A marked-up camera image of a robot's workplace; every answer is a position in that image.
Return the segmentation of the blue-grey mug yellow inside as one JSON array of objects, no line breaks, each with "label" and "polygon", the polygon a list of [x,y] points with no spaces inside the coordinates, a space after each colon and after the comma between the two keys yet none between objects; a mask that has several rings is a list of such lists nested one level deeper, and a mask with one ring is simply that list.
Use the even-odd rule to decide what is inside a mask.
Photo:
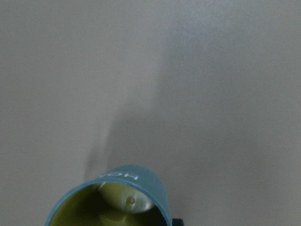
[{"label": "blue-grey mug yellow inside", "polygon": [[47,226],[182,226],[171,218],[166,189],[151,170],[114,168],[76,186],[50,212]]}]

